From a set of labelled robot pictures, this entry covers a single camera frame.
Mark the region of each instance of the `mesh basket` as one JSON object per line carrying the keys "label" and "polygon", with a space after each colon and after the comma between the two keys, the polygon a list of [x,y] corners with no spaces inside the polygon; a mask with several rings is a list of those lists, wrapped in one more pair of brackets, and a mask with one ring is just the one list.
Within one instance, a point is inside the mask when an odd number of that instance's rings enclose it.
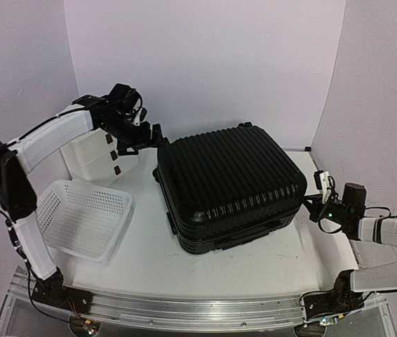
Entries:
{"label": "mesh basket", "polygon": [[126,192],[56,180],[39,197],[36,214],[48,246],[107,262],[127,223],[131,203]]}

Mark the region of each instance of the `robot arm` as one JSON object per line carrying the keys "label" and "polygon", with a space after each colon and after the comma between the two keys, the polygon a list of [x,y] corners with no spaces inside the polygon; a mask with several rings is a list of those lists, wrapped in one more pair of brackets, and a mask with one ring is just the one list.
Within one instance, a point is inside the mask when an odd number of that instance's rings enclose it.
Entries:
{"label": "robot arm", "polygon": [[[310,220],[319,224],[328,219],[340,225],[338,230],[349,239],[375,242],[397,247],[397,216],[365,217],[366,191],[361,185],[347,183],[342,200],[337,198],[334,181],[328,172],[314,174],[320,194],[306,197],[304,205]],[[320,320],[328,316],[344,314],[363,307],[363,294],[370,291],[397,291],[397,262],[361,270],[340,272],[332,291],[303,295],[307,320]]]}
{"label": "robot arm", "polygon": [[101,98],[85,95],[61,113],[22,137],[0,143],[0,205],[10,220],[8,233],[15,250],[47,290],[61,303],[66,297],[62,274],[51,258],[36,218],[36,194],[27,179],[40,162],[76,137],[102,128],[117,138],[119,155],[135,154],[166,141],[159,124],[143,121],[147,111],[133,88],[117,84]]}

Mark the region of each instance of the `white box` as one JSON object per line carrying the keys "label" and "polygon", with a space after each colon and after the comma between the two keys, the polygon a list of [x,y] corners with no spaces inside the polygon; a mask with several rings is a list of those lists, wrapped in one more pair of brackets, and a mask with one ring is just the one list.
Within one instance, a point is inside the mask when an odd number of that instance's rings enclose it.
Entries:
{"label": "white box", "polygon": [[138,163],[137,155],[118,157],[117,140],[98,129],[61,148],[73,180],[108,186]]}

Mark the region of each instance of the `white wall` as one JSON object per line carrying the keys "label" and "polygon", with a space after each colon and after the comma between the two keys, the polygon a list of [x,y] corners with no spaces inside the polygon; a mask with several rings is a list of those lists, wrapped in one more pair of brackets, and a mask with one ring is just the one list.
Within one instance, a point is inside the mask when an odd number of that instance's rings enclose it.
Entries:
{"label": "white wall", "polygon": [[[312,149],[336,178],[397,212],[397,1],[348,1],[328,103]],[[366,265],[397,252],[359,245]],[[397,325],[397,294],[388,296]]]}
{"label": "white wall", "polygon": [[172,139],[252,121],[310,146],[345,1],[65,0],[80,93],[144,96]]}
{"label": "white wall", "polygon": [[[20,136],[78,94],[62,0],[0,1],[0,140]],[[55,155],[31,180],[41,191],[65,176]],[[19,261],[0,217],[0,306]]]}

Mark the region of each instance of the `black suitcase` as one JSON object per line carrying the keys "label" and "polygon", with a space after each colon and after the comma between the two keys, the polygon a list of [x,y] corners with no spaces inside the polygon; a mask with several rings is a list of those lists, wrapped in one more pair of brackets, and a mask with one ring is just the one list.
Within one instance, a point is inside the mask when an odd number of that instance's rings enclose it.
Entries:
{"label": "black suitcase", "polygon": [[251,123],[159,148],[154,177],[172,231],[192,254],[228,249],[287,226],[307,188],[287,154]]}

